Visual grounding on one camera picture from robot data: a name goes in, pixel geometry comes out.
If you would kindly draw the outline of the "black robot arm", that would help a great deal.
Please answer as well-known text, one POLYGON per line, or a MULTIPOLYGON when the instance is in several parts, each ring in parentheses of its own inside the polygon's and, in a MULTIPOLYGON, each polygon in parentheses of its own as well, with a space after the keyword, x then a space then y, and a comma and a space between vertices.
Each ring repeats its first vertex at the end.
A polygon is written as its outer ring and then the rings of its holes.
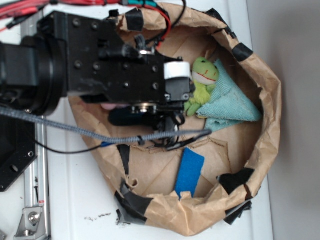
POLYGON ((0 46, 0 99, 48 116, 64 97, 87 104, 127 105, 116 126, 138 123, 171 131, 195 91, 190 64, 147 47, 142 35, 125 43, 111 19, 54 11, 19 45, 0 46))

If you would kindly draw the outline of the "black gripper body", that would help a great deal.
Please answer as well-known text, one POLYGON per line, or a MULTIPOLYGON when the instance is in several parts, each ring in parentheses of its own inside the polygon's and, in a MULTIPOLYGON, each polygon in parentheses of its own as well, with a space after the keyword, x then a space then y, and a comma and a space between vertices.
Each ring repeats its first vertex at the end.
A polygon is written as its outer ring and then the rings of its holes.
POLYGON ((195 87, 191 67, 182 58, 147 47, 142 35, 136 44, 124 42, 116 24, 54 11, 37 24, 60 81, 62 96, 77 96, 87 104, 128 105, 134 114, 147 114, 156 131, 176 131, 185 123, 184 105, 195 87))

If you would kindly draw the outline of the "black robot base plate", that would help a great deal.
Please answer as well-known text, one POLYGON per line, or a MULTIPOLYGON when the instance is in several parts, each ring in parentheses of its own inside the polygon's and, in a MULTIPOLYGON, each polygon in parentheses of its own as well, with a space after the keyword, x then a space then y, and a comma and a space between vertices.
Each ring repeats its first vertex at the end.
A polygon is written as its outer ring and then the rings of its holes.
POLYGON ((7 191, 37 158, 34 123, 0 117, 0 191, 7 191))

